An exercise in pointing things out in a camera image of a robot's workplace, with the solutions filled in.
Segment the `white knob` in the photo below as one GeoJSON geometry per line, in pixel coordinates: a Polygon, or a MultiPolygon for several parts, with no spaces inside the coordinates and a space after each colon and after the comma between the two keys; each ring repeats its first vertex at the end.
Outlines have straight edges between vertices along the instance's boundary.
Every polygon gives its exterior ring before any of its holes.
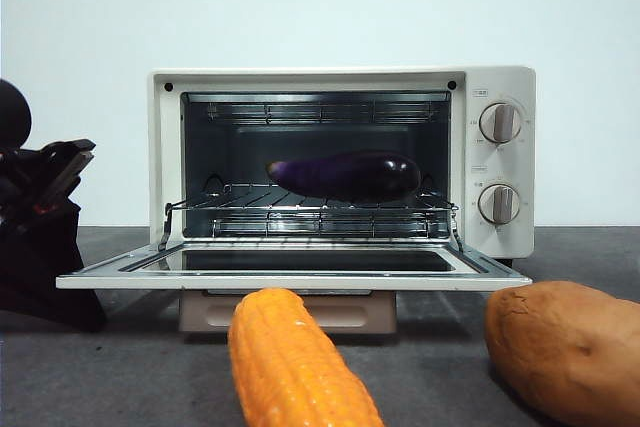
{"type": "Polygon", "coordinates": [[[491,185],[480,194],[478,208],[482,216],[492,224],[508,224],[518,215],[520,197],[508,185],[491,185]]]}
{"type": "Polygon", "coordinates": [[[491,142],[504,144],[520,132],[520,114],[512,104],[499,102],[487,107],[480,115],[480,130],[491,142]]]}

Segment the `oven door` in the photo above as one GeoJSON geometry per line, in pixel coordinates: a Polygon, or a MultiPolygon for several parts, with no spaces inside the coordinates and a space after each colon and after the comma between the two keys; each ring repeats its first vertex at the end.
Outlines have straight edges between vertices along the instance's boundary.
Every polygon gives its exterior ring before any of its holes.
{"type": "Polygon", "coordinates": [[[531,280],[455,243],[259,239],[146,246],[61,275],[63,289],[467,290],[531,280]]]}

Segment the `eggplant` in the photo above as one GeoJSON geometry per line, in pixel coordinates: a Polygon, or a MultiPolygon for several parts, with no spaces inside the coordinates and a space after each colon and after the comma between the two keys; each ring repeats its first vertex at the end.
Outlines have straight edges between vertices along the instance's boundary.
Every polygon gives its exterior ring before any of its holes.
{"type": "Polygon", "coordinates": [[[389,202],[420,186],[420,169],[408,157],[383,150],[267,164],[276,184],[294,194],[351,203],[389,202]]]}

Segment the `corn cob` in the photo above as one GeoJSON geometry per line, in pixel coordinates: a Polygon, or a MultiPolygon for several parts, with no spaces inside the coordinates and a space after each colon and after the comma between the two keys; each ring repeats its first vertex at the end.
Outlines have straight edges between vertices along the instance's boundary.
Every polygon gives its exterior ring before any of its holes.
{"type": "Polygon", "coordinates": [[[247,295],[229,329],[233,378],[249,427],[382,427],[333,342],[286,289],[247,295]]]}

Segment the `gray carpet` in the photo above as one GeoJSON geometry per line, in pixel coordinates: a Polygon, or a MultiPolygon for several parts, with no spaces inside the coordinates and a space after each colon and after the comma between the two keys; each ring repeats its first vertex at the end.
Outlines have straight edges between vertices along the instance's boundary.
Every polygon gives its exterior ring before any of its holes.
{"type": "MultiPolygon", "coordinates": [[[[640,300],[640,228],[539,228],[517,270],[640,300]]],[[[87,264],[147,243],[145,228],[82,228],[87,264]]],[[[84,334],[0,312],[7,427],[242,426],[224,336],[177,331],[173,291],[100,291],[110,318],[84,334]]],[[[485,296],[403,293],[398,334],[335,337],[389,427],[552,426],[493,375],[482,337],[485,296]]]]}

